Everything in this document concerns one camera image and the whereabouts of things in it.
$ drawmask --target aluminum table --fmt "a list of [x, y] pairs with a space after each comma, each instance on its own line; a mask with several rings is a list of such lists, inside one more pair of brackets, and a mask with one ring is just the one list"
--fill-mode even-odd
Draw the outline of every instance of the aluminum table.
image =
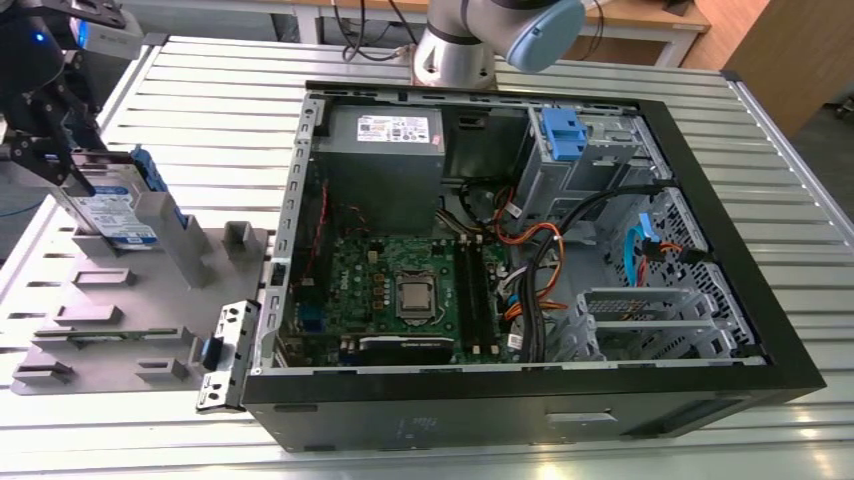
[[[131, 64], [102, 115], [110, 148], [146, 145], [203, 226], [273, 229], [309, 79], [393, 84], [406, 65], [337, 47], [173, 37]], [[49, 199], [0, 271], [0, 473], [170, 478], [842, 478], [854, 471], [854, 228], [750, 93], [718, 73], [498, 65], [504, 90], [665, 101], [828, 388], [666, 440], [289, 454], [249, 414], [199, 416], [197, 393], [19, 397], [9, 390], [78, 252]]]

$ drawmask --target motherboard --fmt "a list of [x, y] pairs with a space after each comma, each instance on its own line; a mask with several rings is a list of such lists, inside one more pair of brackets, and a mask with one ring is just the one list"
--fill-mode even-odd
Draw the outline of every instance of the motherboard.
[[505, 255], [480, 239], [338, 239], [329, 292], [302, 287], [297, 307], [306, 363], [500, 361]]

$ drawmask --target blue light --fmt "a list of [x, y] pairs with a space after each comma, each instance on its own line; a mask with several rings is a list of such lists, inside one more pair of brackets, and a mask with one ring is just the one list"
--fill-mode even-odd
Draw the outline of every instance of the blue light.
[[81, 20], [81, 26], [78, 27], [78, 45], [81, 48], [86, 48], [86, 42], [90, 39], [90, 24]]

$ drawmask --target green motherboard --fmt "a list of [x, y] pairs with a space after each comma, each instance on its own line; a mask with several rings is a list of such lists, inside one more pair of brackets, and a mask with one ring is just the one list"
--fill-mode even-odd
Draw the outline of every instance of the green motherboard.
[[[469, 283], [461, 284], [468, 277], [458, 272], [468, 268], [461, 256], [465, 249], [477, 255], [474, 276], [485, 277], [474, 279], [482, 281], [480, 292], [461, 291], [473, 290]], [[373, 335], [450, 338], [456, 345], [452, 363], [500, 361], [500, 312], [492, 292], [505, 265], [505, 247], [498, 244], [394, 237], [338, 239], [329, 294], [302, 295], [298, 305], [309, 365], [346, 365], [342, 352], [349, 339]], [[468, 309], [472, 295], [482, 297], [489, 311], [486, 307], [474, 313]], [[472, 326], [473, 317], [490, 324]]]

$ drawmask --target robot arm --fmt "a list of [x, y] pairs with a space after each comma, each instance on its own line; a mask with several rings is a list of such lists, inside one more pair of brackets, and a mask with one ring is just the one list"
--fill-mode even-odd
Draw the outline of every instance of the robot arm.
[[524, 72], [549, 67], [585, 24], [580, 0], [442, 0], [430, 3], [414, 57], [418, 83], [489, 88], [498, 53]]
[[0, 0], [0, 112], [9, 124], [0, 161], [71, 196], [94, 194], [73, 150], [106, 149], [95, 112], [66, 82], [79, 61], [74, 50], [135, 56], [135, 38], [142, 43], [139, 25], [113, 0]]

